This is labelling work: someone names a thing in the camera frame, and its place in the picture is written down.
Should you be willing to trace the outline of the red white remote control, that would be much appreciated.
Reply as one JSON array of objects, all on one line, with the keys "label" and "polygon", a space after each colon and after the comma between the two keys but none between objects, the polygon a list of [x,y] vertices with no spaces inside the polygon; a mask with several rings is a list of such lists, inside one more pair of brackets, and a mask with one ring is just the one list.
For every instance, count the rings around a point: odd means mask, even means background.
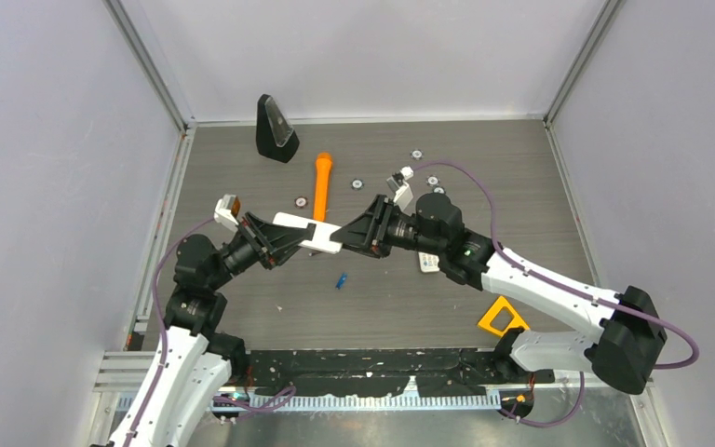
[{"label": "red white remote control", "polygon": [[274,216],[272,223],[303,229],[307,237],[299,244],[302,248],[327,254],[336,254],[342,249],[343,244],[341,242],[331,240],[331,236],[340,229],[338,225],[315,221],[285,212],[278,212]]}]

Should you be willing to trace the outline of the blue battery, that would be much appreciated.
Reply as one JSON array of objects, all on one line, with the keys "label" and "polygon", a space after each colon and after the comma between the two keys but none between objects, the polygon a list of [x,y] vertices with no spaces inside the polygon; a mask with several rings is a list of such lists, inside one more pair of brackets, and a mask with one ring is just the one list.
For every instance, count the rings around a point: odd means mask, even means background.
[{"label": "blue battery", "polygon": [[347,275],[346,273],[342,273],[342,274],[340,275],[338,281],[337,281],[336,284],[335,284],[335,289],[336,289],[336,290],[340,290],[340,289],[344,286],[344,284],[345,284],[347,278],[348,278],[348,275]]}]

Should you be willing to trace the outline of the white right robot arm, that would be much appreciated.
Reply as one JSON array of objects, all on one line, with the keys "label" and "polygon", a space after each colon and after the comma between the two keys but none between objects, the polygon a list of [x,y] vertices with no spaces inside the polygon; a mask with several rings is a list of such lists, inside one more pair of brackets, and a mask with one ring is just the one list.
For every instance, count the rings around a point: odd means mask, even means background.
[{"label": "white right robot arm", "polygon": [[514,329],[502,336],[493,365],[507,382],[539,370],[587,372],[639,395],[667,341],[648,292],[598,288],[527,261],[468,229],[461,210],[443,194],[421,196],[411,215],[379,195],[331,240],[374,258],[394,248],[433,254],[451,281],[514,298],[568,326],[567,332]]}]

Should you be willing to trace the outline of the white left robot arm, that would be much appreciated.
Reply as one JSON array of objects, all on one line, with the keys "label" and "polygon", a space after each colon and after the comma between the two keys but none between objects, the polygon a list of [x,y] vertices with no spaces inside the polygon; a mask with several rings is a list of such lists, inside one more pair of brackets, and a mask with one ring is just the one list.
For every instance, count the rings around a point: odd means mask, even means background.
[{"label": "white left robot arm", "polygon": [[259,264],[283,265],[316,227],[269,223],[248,212],[214,214],[234,236],[216,247],[196,227],[169,246],[165,262],[177,257],[175,287],[155,308],[161,325],[153,362],[127,414],[109,436],[110,446],[185,446],[218,389],[240,384],[249,370],[243,339],[216,331],[227,306],[220,289]]}]

